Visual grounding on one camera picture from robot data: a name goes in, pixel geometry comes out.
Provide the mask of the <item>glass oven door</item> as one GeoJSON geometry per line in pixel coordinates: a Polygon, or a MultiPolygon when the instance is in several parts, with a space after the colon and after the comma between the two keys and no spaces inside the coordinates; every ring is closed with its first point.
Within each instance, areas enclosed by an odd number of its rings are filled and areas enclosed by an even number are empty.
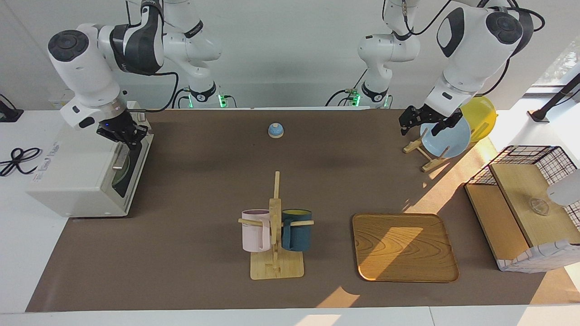
{"type": "Polygon", "coordinates": [[[143,171],[145,160],[147,159],[147,155],[149,153],[149,149],[151,147],[151,142],[153,141],[153,138],[154,138],[153,134],[148,134],[147,136],[145,136],[145,138],[141,140],[141,144],[137,147],[136,150],[129,150],[128,146],[126,144],[123,144],[116,157],[116,160],[112,165],[111,170],[114,173],[116,173],[116,170],[122,169],[125,158],[128,156],[131,158],[130,162],[131,178],[128,186],[114,188],[111,185],[115,196],[117,196],[121,200],[120,206],[123,212],[122,216],[126,216],[129,213],[133,196],[136,192],[137,185],[139,183],[139,179],[143,171]]]}

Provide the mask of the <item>white toaster oven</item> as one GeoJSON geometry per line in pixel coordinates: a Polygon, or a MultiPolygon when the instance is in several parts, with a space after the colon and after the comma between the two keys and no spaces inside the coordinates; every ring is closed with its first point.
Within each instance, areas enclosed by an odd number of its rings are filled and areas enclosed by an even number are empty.
{"type": "Polygon", "coordinates": [[[25,192],[62,217],[123,217],[111,168],[124,143],[98,135],[97,128],[65,124],[25,192]]]}

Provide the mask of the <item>light blue plate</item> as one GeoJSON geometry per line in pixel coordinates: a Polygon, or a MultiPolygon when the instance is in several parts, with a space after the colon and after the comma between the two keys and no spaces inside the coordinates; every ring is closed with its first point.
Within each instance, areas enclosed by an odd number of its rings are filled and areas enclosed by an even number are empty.
{"type": "Polygon", "coordinates": [[[470,143],[470,126],[466,118],[462,117],[453,128],[446,128],[433,136],[432,130],[435,123],[422,124],[419,134],[423,146],[430,154],[442,158],[453,158],[466,150],[470,143]]]}

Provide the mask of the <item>wooden plate rack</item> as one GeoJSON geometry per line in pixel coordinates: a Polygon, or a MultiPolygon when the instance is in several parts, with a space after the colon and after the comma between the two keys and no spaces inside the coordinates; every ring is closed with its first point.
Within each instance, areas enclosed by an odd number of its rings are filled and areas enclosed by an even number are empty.
{"type": "Polygon", "coordinates": [[[423,138],[425,137],[426,134],[427,134],[427,130],[422,132],[422,134],[420,135],[420,137],[418,139],[414,140],[413,142],[410,142],[407,146],[405,146],[402,149],[402,152],[404,154],[408,154],[408,153],[416,150],[419,153],[421,153],[423,155],[423,157],[425,157],[428,160],[428,163],[426,163],[425,165],[423,165],[421,167],[423,173],[429,173],[429,171],[433,171],[433,169],[437,169],[440,165],[445,163],[445,161],[447,161],[448,159],[445,158],[444,156],[447,154],[447,152],[451,148],[450,146],[447,146],[447,147],[445,147],[445,149],[441,153],[441,155],[439,155],[436,158],[431,157],[431,155],[429,155],[425,150],[423,150],[423,147],[424,147],[423,146],[423,138]]]}

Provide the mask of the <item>yellow plate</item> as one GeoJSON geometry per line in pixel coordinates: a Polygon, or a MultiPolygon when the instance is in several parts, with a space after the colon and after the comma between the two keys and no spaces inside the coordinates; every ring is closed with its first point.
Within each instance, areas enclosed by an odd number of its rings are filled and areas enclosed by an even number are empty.
{"type": "Polygon", "coordinates": [[[470,143],[476,143],[491,134],[498,115],[495,106],[487,97],[473,97],[459,109],[470,127],[470,143]]]}

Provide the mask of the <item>brown table mat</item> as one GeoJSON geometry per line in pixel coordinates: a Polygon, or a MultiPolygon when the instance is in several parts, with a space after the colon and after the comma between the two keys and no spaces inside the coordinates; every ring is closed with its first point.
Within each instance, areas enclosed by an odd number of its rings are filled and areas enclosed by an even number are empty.
{"type": "Polygon", "coordinates": [[[124,219],[71,219],[27,312],[290,309],[580,303],[563,269],[501,272],[462,188],[494,147],[479,143],[433,175],[404,154],[400,110],[170,110],[124,219]],[[268,135],[280,123],[281,138],[268,135]],[[253,281],[241,247],[245,209],[266,208],[274,173],[282,206],[313,212],[305,275],[253,281]],[[452,283],[383,283],[357,273],[356,213],[434,213],[459,266],[452,283]]]}

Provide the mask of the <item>black clamp device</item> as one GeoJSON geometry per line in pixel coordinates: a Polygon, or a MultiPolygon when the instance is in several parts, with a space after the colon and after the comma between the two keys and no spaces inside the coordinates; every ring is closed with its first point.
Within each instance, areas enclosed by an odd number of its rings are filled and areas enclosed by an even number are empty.
{"type": "Polygon", "coordinates": [[[0,122],[16,122],[23,113],[23,109],[17,109],[11,100],[0,93],[0,122]]]}

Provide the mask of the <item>wooden serving tray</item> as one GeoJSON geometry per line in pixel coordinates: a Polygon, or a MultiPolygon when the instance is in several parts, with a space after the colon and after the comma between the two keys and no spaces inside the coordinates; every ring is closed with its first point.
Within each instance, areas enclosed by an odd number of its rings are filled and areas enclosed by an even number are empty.
{"type": "Polygon", "coordinates": [[[459,267],[448,231],[433,213],[357,213],[357,272],[369,282],[452,283],[459,267]]]}

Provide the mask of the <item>small clear glass object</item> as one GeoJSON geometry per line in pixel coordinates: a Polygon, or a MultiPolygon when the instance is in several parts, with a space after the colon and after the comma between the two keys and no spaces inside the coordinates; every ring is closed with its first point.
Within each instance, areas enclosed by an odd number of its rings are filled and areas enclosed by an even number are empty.
{"type": "Polygon", "coordinates": [[[530,209],[540,216],[547,216],[550,213],[550,206],[548,202],[540,198],[530,198],[529,199],[530,209]]]}

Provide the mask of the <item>white cylindrical object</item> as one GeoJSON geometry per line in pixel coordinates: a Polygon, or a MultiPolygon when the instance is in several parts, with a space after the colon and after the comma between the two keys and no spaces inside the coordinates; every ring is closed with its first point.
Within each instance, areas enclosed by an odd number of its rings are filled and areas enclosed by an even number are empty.
{"type": "Polygon", "coordinates": [[[546,194],[548,198],[559,206],[571,206],[580,201],[580,169],[551,184],[546,194]]]}

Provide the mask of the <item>pink mug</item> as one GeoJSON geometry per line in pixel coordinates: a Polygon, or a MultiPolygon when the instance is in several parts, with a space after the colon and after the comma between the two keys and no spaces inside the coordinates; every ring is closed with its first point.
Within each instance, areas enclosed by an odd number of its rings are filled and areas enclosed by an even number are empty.
{"type": "Polygon", "coordinates": [[[242,249],[255,253],[270,250],[269,209],[248,209],[241,212],[241,217],[258,223],[258,225],[242,224],[242,249]]]}

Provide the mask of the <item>dark teal mug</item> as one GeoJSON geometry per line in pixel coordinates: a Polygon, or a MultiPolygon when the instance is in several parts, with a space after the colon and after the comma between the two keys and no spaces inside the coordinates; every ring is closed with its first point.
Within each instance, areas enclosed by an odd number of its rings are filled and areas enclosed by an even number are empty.
{"type": "Polygon", "coordinates": [[[310,225],[291,225],[293,221],[312,221],[312,212],[307,209],[284,209],[282,211],[282,248],[304,252],[311,247],[310,225]]]}

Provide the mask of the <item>wooden mug rack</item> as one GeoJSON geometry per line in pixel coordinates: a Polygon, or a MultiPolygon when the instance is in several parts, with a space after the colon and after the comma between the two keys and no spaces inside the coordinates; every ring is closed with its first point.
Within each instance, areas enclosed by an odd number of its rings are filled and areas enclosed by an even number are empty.
{"type": "Polygon", "coordinates": [[[282,203],[279,198],[280,172],[275,172],[274,194],[269,199],[270,221],[238,219],[241,225],[254,225],[269,232],[271,248],[251,253],[249,275],[252,280],[273,280],[303,277],[305,268],[303,254],[282,248],[282,203]]]}

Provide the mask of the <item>white wall socket box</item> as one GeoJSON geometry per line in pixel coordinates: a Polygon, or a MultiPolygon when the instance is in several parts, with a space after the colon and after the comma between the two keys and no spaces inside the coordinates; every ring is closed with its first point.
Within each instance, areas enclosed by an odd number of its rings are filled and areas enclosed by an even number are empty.
{"type": "Polygon", "coordinates": [[[74,95],[74,92],[69,88],[60,89],[51,92],[48,101],[53,110],[60,110],[74,97],[74,95]]]}

